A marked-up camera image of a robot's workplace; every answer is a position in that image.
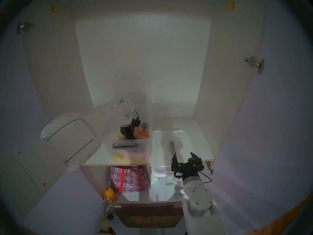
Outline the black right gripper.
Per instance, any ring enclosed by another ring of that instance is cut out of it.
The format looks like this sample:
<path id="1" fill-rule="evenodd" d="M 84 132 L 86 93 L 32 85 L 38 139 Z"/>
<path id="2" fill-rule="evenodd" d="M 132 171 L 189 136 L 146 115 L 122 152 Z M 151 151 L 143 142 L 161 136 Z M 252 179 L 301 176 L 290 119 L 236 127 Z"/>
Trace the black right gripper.
<path id="1" fill-rule="evenodd" d="M 204 170 L 202 159 L 193 152 L 190 152 L 191 157 L 186 163 L 179 163 L 176 152 L 172 156 L 171 171 L 174 177 L 185 180 L 189 177 L 199 177 L 199 172 Z"/>

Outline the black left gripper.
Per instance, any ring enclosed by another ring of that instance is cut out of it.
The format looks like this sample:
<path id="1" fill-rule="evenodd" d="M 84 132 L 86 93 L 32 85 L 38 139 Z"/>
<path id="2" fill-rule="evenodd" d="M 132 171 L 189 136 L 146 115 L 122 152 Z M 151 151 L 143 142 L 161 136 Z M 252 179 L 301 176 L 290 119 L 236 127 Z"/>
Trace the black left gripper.
<path id="1" fill-rule="evenodd" d="M 135 140 L 136 137 L 134 136 L 134 131 L 136 127 L 140 126 L 140 124 L 140 118 L 137 117 L 136 119 L 132 119 L 130 125 L 126 127 L 120 127 L 120 132 L 127 140 Z"/>

